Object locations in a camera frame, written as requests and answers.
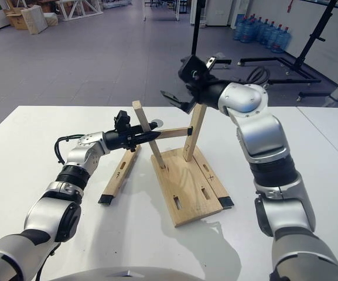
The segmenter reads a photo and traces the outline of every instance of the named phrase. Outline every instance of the silver robotic arm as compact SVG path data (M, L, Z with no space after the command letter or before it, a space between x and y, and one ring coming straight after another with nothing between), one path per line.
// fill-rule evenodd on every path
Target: silver robotic arm
M281 123L268 110L268 94L258 85L218 80L210 74L215 57L202 62L183 60L179 77L193 96L170 103L189 113L194 103L206 104L229 116L254 175L256 214L261 231L273 237L271 281L338 280L338 261L313 234L315 213L302 176L295 169Z
M45 260L62 242L76 232L81 199L88 179L101 156L111 150L134 150L137 144L152 141L160 133L143 133L141 126L129 125L129 116L120 111L115 129L81 137L68 155L62 171L29 211L24 231L0 239L0 281L32 280Z

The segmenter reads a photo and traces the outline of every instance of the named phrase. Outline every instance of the wooden stand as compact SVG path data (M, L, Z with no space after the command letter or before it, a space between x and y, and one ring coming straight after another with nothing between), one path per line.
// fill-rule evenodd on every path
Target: wooden stand
M206 105L193 110L184 148L161 153L165 167L152 155L151 161L175 227L231 208L234 203L196 146Z
M134 101L132 106L143 131L150 131L140 102ZM161 153L155 141L149 142L153 151L151 161L175 227L218 213L234 205L227 190L196 146L205 112L206 106L197 104L189 127L160 131L161 135L157 139L187 135L183 148ZM135 157L128 153L132 154L129 151L125 153L100 198L100 204L110 204L117 195ZM122 177L118 178L118 173L123 173Z

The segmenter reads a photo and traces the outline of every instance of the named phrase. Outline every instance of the black pole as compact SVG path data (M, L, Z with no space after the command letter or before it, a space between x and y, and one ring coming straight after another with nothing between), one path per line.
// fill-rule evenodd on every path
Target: black pole
M199 37L199 28L200 28L200 17L202 15L202 8L205 7L205 0L197 0L196 4L196 16L194 19L194 30L193 30L193 39L192 39L192 55L196 55L197 48L197 38Z
M329 21L330 17L333 15L332 10L334 9L335 5L337 4L338 0L330 0L329 4L327 5L324 13L322 14L322 17L320 18L320 21L316 25L316 28L314 29L313 33L309 36L309 40L307 44L305 44L304 49L302 50L300 56L295 60L293 66L300 68L302 64L304 63L305 56L307 55L308 51L312 47L313 43L316 39L319 39L320 41L325 41L325 39L322 39L321 33L323 32L327 22Z

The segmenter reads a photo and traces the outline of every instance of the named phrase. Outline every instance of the black rubber foot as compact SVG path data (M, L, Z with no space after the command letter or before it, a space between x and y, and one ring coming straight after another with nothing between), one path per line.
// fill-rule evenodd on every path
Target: black rubber foot
M111 200L114 198L113 195L101 195L98 203L101 204L101 205L110 205L111 203Z
M221 203L221 206L223 209L230 209L233 205L234 202L231 200L230 196L227 197L220 197L218 198L219 202Z

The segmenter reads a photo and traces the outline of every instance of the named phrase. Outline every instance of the black cable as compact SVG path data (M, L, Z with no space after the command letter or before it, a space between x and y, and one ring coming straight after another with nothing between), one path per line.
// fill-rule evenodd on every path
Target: black cable
M205 83L205 86L211 86L216 84L229 84L229 83L239 83L239 84L258 84L261 85L268 81L270 78L270 71L263 67L258 66L248 75L246 80L238 79L238 80L210 80L207 83Z
M56 154L57 158L58 158L58 163L61 163L64 165L64 160L61 156L61 152L59 150L59 143L62 141L66 141L68 142L71 139L80 139L82 136L81 134L78 135L71 135L71 136L62 136L60 138L58 138L58 140L56 141L56 143L54 144L54 153Z
M59 243L59 244L58 244L58 245L50 252L49 256L46 257L45 261L43 262L42 266L40 267L39 271L38 271L37 274L36 274L36 279L35 279L35 281L40 281L42 269L44 268L44 265L45 265L45 263L46 263L48 257L53 256L55 250L58 249L58 247L59 247L60 245L61 245L61 243Z

